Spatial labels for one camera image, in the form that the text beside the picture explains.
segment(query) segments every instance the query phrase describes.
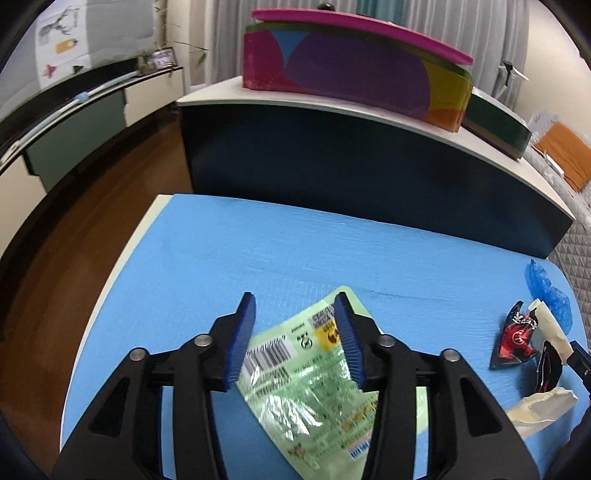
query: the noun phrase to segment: blue table mat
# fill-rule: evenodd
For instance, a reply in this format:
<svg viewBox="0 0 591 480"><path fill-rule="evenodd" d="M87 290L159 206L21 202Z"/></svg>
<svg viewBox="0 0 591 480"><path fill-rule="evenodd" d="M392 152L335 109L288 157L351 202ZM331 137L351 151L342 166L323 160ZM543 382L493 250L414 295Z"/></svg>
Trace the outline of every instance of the blue table mat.
<svg viewBox="0 0 591 480"><path fill-rule="evenodd" d="M108 294L73 374L63 441L129 350L178 348L255 294L254 334L341 285L349 286L380 327L415 350L462 353L505 409L532 392L535 362L489 370L495 336L517 300L531 257L447 235L332 213L249 200L175 195L141 240ZM564 275L536 259L573 308L569 340L586 345L581 315ZM526 441L541 472L588 405L581 380L565 368L561 386L580 401ZM174 478L171 391L163 401L164 473ZM298 479L240 394L214 394L230 480ZM427 438L419 437L415 477L424 475Z"/></svg>

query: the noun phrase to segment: green plastic bag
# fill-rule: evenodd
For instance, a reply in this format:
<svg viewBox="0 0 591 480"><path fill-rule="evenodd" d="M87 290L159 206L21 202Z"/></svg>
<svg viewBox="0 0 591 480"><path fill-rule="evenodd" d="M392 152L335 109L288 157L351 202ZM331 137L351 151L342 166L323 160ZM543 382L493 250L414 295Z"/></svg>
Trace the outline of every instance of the green plastic bag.
<svg viewBox="0 0 591 480"><path fill-rule="evenodd" d="M350 379L334 317L339 287L286 322L253 337L238 388L273 443L304 480L359 480L378 394ZM417 389L417 434L427 427L426 389Z"/></svg>

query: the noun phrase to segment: metal screw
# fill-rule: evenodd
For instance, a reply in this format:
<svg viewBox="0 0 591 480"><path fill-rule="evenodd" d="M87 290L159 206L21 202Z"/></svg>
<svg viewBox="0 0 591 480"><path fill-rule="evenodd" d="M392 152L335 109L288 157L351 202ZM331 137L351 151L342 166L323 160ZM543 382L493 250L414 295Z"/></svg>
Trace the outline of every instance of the metal screw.
<svg viewBox="0 0 591 480"><path fill-rule="evenodd" d="M378 338L378 343L384 347L391 347L396 345L396 339L392 335L380 335Z"/></svg>
<svg viewBox="0 0 591 480"><path fill-rule="evenodd" d="M133 362L139 362L146 356L146 350L143 348L134 348L129 352L129 359Z"/></svg>
<svg viewBox="0 0 591 480"><path fill-rule="evenodd" d="M197 335L194 342L197 346L210 346L213 342L213 338L211 338L207 333L203 333L201 335Z"/></svg>
<svg viewBox="0 0 591 480"><path fill-rule="evenodd" d="M460 354L453 348L448 348L443 351L443 358L448 362L457 362L461 357Z"/></svg>

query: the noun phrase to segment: dark green cabinet door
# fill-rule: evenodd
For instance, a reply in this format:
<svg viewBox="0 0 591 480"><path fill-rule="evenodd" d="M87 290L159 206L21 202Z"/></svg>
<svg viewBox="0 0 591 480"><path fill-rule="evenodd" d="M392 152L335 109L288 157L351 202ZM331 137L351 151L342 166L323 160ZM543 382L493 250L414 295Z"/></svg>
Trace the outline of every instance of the dark green cabinet door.
<svg viewBox="0 0 591 480"><path fill-rule="evenodd" d="M90 153L125 128L124 93L87 105L43 134L27 149L30 166L49 192Z"/></svg>

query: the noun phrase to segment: plastic snack wrapper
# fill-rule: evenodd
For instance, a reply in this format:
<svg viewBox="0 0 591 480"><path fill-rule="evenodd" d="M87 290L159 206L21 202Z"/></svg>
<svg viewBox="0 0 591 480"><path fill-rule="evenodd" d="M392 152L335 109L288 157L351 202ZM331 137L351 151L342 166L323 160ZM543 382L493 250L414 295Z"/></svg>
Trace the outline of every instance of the plastic snack wrapper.
<svg viewBox="0 0 591 480"><path fill-rule="evenodd" d="M573 347L570 346L566 335L552 315L550 309L540 299L535 299L528 307L529 312L535 311L538 320L538 328L531 337L531 344L535 349L542 350L545 341L549 341L560 355L563 365L573 354Z"/></svg>
<svg viewBox="0 0 591 480"><path fill-rule="evenodd" d="M546 393L534 393L506 413L524 440L545 429L567 413L578 402L572 390L556 387Z"/></svg>
<svg viewBox="0 0 591 480"><path fill-rule="evenodd" d="M334 317L344 291L356 313L370 316L348 287L254 336L238 388L276 447L304 480L359 480L369 449L378 393L350 379ZM425 388L417 389L417 434L427 428Z"/></svg>
<svg viewBox="0 0 591 480"><path fill-rule="evenodd" d="M527 283L533 298L540 299L548 306L560 328L568 335L573 327L570 300L564 292L552 285L546 270L533 260L527 268Z"/></svg>
<svg viewBox="0 0 591 480"><path fill-rule="evenodd" d="M530 345L531 337L538 327L538 320L532 310L529 315L520 313L522 301L509 311L503 331L491 356L491 368L524 364L538 354Z"/></svg>
<svg viewBox="0 0 591 480"><path fill-rule="evenodd" d="M558 385L562 375L562 361L556 348L546 340L535 372L535 393L546 393Z"/></svg>

